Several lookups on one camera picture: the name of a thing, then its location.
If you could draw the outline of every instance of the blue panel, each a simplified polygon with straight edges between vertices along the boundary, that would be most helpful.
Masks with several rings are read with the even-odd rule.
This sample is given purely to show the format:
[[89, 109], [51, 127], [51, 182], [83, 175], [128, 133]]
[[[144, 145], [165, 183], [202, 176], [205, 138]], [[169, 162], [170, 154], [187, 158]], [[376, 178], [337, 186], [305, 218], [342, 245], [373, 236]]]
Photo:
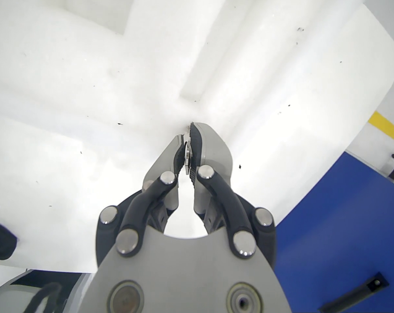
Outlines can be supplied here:
[[394, 312], [394, 184], [344, 153], [277, 227], [276, 275], [315, 312], [378, 271], [390, 286], [347, 312]]

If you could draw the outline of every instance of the screw head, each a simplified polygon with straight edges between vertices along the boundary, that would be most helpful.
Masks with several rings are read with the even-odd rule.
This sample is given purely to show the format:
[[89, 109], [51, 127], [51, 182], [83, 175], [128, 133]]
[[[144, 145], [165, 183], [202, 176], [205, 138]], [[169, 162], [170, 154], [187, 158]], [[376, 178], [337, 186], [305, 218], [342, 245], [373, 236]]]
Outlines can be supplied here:
[[265, 208], [255, 210], [255, 217], [261, 226], [268, 227], [274, 223], [273, 215]]
[[237, 231], [233, 235], [233, 245], [240, 255], [248, 258], [256, 251], [256, 240], [248, 231]]
[[175, 174], [171, 171], [165, 171], [161, 174], [161, 182], [165, 185], [171, 185], [175, 181]]
[[139, 242], [139, 234], [134, 229], [122, 230], [116, 237], [116, 249], [121, 255], [128, 255]]
[[209, 165], [200, 166], [198, 169], [198, 175], [203, 179], [210, 179], [212, 176], [214, 176], [213, 167]]
[[103, 225], [107, 225], [113, 222], [117, 216], [117, 212], [118, 212], [117, 208], [113, 205], [104, 208], [100, 213], [100, 222]]

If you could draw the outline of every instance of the black rubber grip pad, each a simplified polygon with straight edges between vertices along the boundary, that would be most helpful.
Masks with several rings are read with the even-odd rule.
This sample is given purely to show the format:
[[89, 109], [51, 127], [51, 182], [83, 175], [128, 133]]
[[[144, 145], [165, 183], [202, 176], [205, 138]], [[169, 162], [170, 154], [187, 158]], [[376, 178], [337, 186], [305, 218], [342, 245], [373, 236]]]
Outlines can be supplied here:
[[193, 156], [191, 158], [190, 178], [193, 182], [193, 185], [195, 186], [197, 167], [201, 165], [201, 150], [203, 148], [203, 140], [201, 139], [200, 131], [198, 131], [194, 123], [191, 123], [190, 138], [191, 150], [193, 152]]

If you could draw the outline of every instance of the black cable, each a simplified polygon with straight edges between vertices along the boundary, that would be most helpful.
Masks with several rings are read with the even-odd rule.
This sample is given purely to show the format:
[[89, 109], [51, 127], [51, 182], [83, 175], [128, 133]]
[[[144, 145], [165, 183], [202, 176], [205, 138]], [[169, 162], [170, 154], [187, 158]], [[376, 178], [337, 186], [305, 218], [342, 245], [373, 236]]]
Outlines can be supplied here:
[[48, 299], [43, 313], [53, 313], [61, 288], [62, 286], [59, 283], [46, 284], [31, 298], [23, 313], [36, 313], [43, 299], [47, 297]]

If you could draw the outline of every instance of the yellow stripe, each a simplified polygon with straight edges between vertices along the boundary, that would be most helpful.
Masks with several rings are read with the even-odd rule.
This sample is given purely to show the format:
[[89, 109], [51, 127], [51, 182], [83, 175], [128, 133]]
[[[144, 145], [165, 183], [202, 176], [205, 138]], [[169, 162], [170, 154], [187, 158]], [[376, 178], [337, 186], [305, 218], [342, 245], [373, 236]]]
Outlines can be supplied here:
[[368, 123], [372, 124], [374, 127], [381, 130], [384, 134], [394, 140], [394, 124], [392, 124], [392, 122], [383, 117], [377, 111], [374, 112]]

